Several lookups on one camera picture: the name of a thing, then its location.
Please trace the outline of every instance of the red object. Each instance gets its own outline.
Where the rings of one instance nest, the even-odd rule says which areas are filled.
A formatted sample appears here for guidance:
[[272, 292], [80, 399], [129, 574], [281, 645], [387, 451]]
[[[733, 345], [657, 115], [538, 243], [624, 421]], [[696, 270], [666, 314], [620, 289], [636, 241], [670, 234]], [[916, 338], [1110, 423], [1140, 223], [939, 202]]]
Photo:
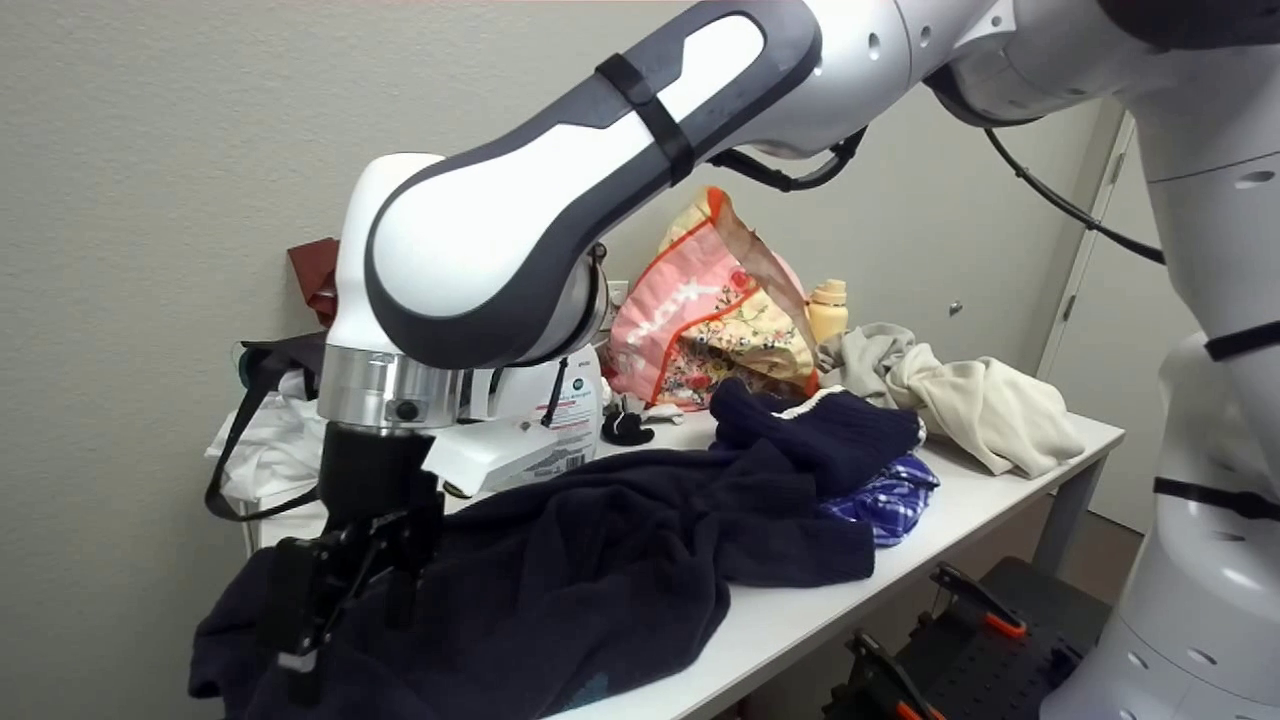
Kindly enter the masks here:
[[1012, 620], [1005, 620], [998, 614], [985, 614], [985, 624], [1005, 640], [1016, 640], [1016, 645], [1027, 640], [1027, 624], [1012, 624]]
[[305, 292], [305, 303], [317, 314], [317, 320], [330, 329], [338, 315], [338, 241], [314, 241], [314, 243], [298, 243], [288, 248], [288, 266], [298, 278], [298, 289]]
[[892, 708], [896, 720], [923, 720], [912, 706]]

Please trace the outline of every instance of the gray wall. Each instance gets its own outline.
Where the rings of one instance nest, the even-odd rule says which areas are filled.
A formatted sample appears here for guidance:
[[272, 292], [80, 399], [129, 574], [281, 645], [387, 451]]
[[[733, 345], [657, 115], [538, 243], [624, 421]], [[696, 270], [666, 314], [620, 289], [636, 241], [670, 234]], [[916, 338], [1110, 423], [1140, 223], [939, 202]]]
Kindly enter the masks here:
[[[671, 8], [6, 8], [6, 720], [217, 716], [186, 700], [186, 665], [239, 537], [201, 516], [201, 449], [237, 403], [233, 345], [308, 329], [286, 248], [339, 228], [377, 154], [497, 137]], [[1016, 150], [1077, 189], [1093, 120], [1060, 115]], [[694, 189], [613, 234], [613, 274], [644, 266]], [[916, 324], [952, 357], [1037, 357], [1063, 223], [928, 98], [822, 198], [730, 189], [808, 280], [849, 278], [857, 315]]]

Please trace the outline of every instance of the navy garment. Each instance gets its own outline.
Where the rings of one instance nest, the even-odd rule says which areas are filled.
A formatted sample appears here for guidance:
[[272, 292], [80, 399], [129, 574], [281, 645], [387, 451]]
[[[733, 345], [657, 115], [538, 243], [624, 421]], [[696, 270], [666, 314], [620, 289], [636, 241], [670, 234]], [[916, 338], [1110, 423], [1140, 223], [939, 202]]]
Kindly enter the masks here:
[[822, 497], [861, 492], [880, 470], [922, 444], [912, 414], [875, 409], [851, 392], [828, 392], [792, 421], [774, 418], [774, 409], [746, 379], [719, 379], [714, 392], [715, 449], [770, 441], [816, 478]]
[[823, 508], [843, 516], [849, 526], [868, 526], [875, 550], [896, 550], [922, 526], [936, 486], [939, 481], [933, 478], [933, 470], [907, 451], [880, 470], [868, 488], [851, 497], [828, 497]]
[[258, 645], [268, 566], [252, 555], [195, 628], [192, 695], [224, 695], [233, 720], [530, 720], [688, 670], [730, 583], [872, 578], [872, 537], [777, 444], [596, 459], [453, 516], [416, 624], [392, 631], [382, 597], [359, 599], [322, 708], [288, 706]]

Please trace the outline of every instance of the white table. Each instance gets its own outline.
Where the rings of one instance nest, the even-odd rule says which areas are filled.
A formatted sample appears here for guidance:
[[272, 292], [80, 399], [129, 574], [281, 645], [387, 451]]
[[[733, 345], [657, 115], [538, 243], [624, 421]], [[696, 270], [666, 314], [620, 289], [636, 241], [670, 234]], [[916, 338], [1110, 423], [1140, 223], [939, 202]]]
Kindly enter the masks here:
[[[1037, 481], [990, 478], [962, 451], [923, 449], [922, 458], [939, 478], [939, 488], [933, 492], [922, 530], [901, 550], [875, 553], [875, 574], [868, 582], [831, 587], [733, 587], [730, 616], [694, 670], [636, 694], [562, 711], [558, 720], [715, 716], [802, 657], [849, 636], [861, 608], [868, 608], [880, 594], [916, 578], [970, 537], [1000, 526], [1007, 512], [1045, 492], [1058, 492], [1058, 501], [1040, 533], [1037, 567], [1058, 574], [1077, 520], [1089, 508], [1100, 465], [1123, 435], [1119, 430], [1080, 418], [1077, 430], [1083, 435], [1083, 458]], [[707, 431], [707, 421], [688, 421], [679, 430], [666, 430], [659, 441], [671, 449], [704, 449]]]

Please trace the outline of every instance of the cable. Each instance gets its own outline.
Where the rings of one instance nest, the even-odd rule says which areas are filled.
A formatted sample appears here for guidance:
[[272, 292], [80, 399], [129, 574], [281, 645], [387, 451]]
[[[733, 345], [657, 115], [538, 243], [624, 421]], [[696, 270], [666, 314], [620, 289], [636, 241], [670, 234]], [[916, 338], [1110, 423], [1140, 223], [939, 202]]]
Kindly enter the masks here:
[[1040, 175], [1034, 175], [1005, 143], [992, 130], [985, 130], [990, 143], [1000, 154], [1000, 159], [1012, 167], [1012, 175], [1019, 175], [1025, 184], [1034, 184], [1037, 198], [1045, 198], [1052, 210], [1060, 210], [1063, 217], [1071, 217], [1077, 223], [1083, 223], [1089, 234], [1100, 234], [1103, 241], [1127, 248], [1131, 258], [1144, 258], [1152, 266], [1166, 266], [1166, 252], [1131, 241], [1123, 234], [1114, 234], [1110, 223], [1100, 223], [1097, 217], [1089, 217], [1080, 204], [1063, 202], [1058, 189], [1050, 189]]
[[758, 157], [735, 154], [735, 150], [714, 157], [714, 163], [715, 167], [733, 167], [733, 174], [739, 174], [739, 175], [747, 175], [758, 184], [770, 184], [777, 194], [808, 194], [808, 189], [823, 189], [828, 181], [837, 181], [849, 167], [849, 159], [857, 157], [857, 150], [863, 143], [863, 137], [868, 137], [868, 130], [861, 130], [861, 131], [843, 137], [840, 143], [831, 143], [828, 150], [828, 163], [808, 174], [808, 175], [789, 175], [789, 174], [770, 167]]
[[558, 365], [558, 386], [553, 386], [553, 397], [547, 397], [547, 409], [546, 409], [546, 430], [553, 430], [558, 423], [558, 409], [562, 409], [562, 397], [564, 397], [564, 374], [568, 374], [568, 357], [562, 357], [562, 365]]
[[305, 376], [317, 376], [317, 374], [308, 374], [308, 357], [305, 357], [308, 347], [322, 347], [322, 338], [298, 338], [298, 341], [281, 341], [281, 345], [264, 345], [264, 347], [244, 347], [239, 374], [250, 379], [250, 392], [233, 418], [229, 441], [217, 451], [211, 478], [203, 486], [203, 508], [211, 516], [233, 520], [233, 526], [258, 526], [258, 520], [268, 520], [268, 516], [281, 516], [281, 512], [294, 512], [294, 508], [322, 501], [322, 488], [308, 488], [286, 503], [237, 512], [237, 503], [224, 497], [224, 478], [229, 478], [233, 451], [237, 451], [239, 435], [250, 431], [258, 409], [281, 390], [286, 374], [300, 368]]

